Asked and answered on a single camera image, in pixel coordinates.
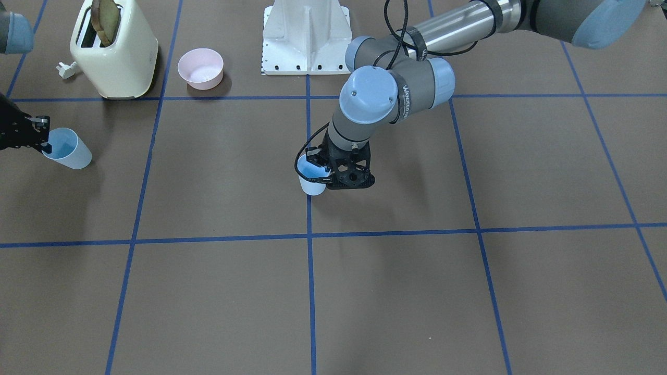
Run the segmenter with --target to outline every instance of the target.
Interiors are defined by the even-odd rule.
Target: floor
[[[135,101],[57,75],[81,0],[4,3],[37,33],[0,90],[93,163],[0,153],[0,374],[667,373],[659,10],[602,51],[517,31],[449,58],[449,105],[372,139],[374,187],[308,198],[294,155],[346,76],[259,74],[270,0],[141,0]],[[342,3],[387,33],[382,1]],[[177,74],[195,47],[215,89]]]

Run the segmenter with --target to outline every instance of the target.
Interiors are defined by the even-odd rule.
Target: cable
[[[401,32],[401,35],[398,35],[395,31],[394,28],[392,27],[392,23],[389,21],[389,15],[388,15],[388,7],[389,7],[389,1],[387,0],[384,3],[384,22],[387,25],[387,28],[389,29],[389,32],[394,36],[394,39],[396,39],[403,47],[407,47],[410,49],[413,49],[414,51],[417,51],[417,47],[413,46],[412,44],[409,44],[408,42],[403,40],[403,37],[405,36],[405,29],[408,27],[407,22],[404,22],[404,26]],[[408,2],[407,0],[404,0],[404,7],[405,7],[405,12],[406,12],[406,19],[408,18]],[[433,55],[433,56],[456,56],[456,55],[461,55],[466,52],[470,52],[478,43],[479,41],[476,41],[473,43],[470,47],[462,50],[462,51],[456,51],[456,52],[433,52],[433,51],[426,51],[428,55]]]
[[[316,178],[306,177],[306,176],[303,175],[303,173],[301,173],[301,171],[299,170],[299,166],[298,166],[298,164],[299,164],[299,156],[301,156],[301,153],[305,150],[306,147],[308,147],[308,144],[309,144],[313,139],[315,139],[315,137],[317,137],[317,135],[320,134],[320,133],[321,133],[324,129],[326,129],[327,127],[329,127],[329,123],[328,123],[328,122],[327,122],[323,127],[321,127],[319,130],[317,130],[313,135],[311,135],[310,138],[308,138],[308,140],[305,142],[305,144],[303,145],[303,147],[301,147],[301,149],[299,150],[299,153],[296,154],[296,159],[294,159],[294,170],[295,170],[296,173],[299,175],[299,177],[303,178],[304,180],[306,180],[306,181],[308,181],[308,182],[317,182],[317,179],[316,179]]]

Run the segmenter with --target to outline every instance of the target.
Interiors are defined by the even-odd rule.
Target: light blue cap
[[[356,37],[352,39],[350,44],[348,45],[348,49],[345,51],[345,65],[348,66],[349,71],[354,71],[354,58],[357,57],[357,51],[359,51],[359,47],[362,46],[362,43],[366,41],[366,39],[373,39],[371,37],[367,36],[361,36],[361,37]]]
[[[33,28],[23,15],[11,13],[5,53],[28,53],[35,46]]]
[[[440,58],[427,59],[433,68],[433,76],[436,78],[436,96],[433,98],[433,105],[431,108],[443,104],[449,100],[454,94],[456,86],[456,77],[452,66],[445,60]]]
[[[340,91],[339,102],[348,119],[369,124],[387,117],[397,98],[394,77],[381,67],[366,65],[352,72]]]
[[[632,26],[645,3],[645,0],[604,0],[579,26],[572,44],[590,49],[609,46]]]

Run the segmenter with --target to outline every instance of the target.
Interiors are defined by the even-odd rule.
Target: white plastic stand
[[[275,0],[264,10],[261,68],[267,75],[347,74],[350,10],[338,0]]]

